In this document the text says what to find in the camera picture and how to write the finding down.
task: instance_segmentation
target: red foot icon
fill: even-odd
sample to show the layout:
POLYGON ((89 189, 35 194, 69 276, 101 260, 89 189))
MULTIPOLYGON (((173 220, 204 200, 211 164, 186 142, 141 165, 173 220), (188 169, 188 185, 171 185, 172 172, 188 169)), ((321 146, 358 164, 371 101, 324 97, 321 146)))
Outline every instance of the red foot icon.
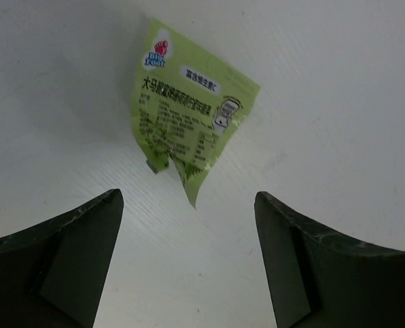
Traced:
POLYGON ((167 52, 167 46, 169 44, 167 43, 167 41, 160 41, 157 44, 155 44, 155 52, 159 53, 160 55, 164 56, 167 52))

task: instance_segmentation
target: white label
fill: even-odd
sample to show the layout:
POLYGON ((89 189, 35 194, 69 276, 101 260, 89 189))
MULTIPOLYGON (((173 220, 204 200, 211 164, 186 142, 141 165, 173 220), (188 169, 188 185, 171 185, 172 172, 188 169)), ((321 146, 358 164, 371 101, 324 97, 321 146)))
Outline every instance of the white label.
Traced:
POLYGON ((200 87, 204 88, 206 91, 212 94, 220 94, 221 93, 221 85, 218 84, 216 81, 206 77, 204 74, 199 73, 192 68, 187 66, 181 66, 180 70, 181 76, 189 79, 193 83, 198 84, 200 87))

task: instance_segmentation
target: candy wrapper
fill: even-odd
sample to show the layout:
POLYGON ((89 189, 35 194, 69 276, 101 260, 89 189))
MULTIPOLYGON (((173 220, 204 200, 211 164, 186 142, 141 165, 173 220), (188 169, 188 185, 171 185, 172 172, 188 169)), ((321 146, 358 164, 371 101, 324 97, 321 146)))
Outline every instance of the candy wrapper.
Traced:
POLYGON ((149 166, 171 159, 189 202, 249 115, 260 87, 200 46, 153 20, 131 97, 132 131, 149 166))

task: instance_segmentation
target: green wrapper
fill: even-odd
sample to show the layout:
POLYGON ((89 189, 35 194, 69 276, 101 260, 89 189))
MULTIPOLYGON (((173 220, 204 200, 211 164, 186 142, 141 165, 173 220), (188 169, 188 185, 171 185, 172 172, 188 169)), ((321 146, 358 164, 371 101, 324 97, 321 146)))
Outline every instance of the green wrapper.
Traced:
POLYGON ((155 172, 171 159, 189 202, 249 115, 259 85, 153 20, 131 97, 132 131, 155 172))

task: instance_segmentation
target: white tabletop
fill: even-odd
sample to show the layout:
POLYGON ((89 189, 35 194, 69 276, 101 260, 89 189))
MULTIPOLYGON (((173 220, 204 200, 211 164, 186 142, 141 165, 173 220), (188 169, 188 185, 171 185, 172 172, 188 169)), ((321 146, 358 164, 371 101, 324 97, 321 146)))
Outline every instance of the white tabletop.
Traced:
POLYGON ((405 250, 405 0, 0 0, 0 236, 111 188, 125 209, 97 328, 274 327, 261 190, 405 250), (197 210, 130 129, 154 16, 262 87, 197 210))

